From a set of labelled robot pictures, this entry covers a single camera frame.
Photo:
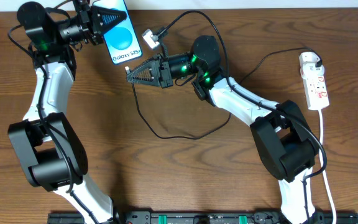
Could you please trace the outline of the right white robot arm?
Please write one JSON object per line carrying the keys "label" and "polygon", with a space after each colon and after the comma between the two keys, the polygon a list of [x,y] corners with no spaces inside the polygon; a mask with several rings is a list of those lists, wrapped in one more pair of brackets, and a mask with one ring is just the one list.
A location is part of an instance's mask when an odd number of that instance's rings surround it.
{"label": "right white robot arm", "polygon": [[162,53],[131,70],[126,79],[132,85],[168,88],[179,78],[192,76],[199,99],[228,111],[250,127],[260,160],[278,180],[282,197],[281,213],[289,223],[314,223],[310,179],[323,173],[327,156],[312,133],[298,105],[290,100],[269,101],[246,90],[221,66],[222,39],[201,35],[190,51]]}

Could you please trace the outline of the blue Galaxy smartphone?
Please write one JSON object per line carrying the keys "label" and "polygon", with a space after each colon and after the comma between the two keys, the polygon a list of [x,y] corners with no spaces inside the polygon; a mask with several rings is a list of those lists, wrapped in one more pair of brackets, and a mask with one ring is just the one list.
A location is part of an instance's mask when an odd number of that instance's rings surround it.
{"label": "blue Galaxy smartphone", "polygon": [[141,57],[142,50],[129,17],[125,0],[100,0],[95,1],[93,5],[124,11],[127,14],[124,21],[104,34],[104,41],[112,62],[117,65]]}

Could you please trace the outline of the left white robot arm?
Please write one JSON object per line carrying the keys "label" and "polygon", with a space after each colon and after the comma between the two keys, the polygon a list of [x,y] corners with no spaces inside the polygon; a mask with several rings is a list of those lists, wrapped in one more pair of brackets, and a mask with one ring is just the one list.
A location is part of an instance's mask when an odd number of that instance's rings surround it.
{"label": "left white robot arm", "polygon": [[66,112],[75,53],[83,44],[102,44],[104,34],[126,20],[127,13],[89,1],[73,5],[74,16],[35,1],[18,9],[19,26],[30,39],[24,52],[32,60],[37,85],[23,120],[11,124],[7,133],[30,185],[68,200],[84,223],[124,223],[113,199],[90,177],[85,148]]}

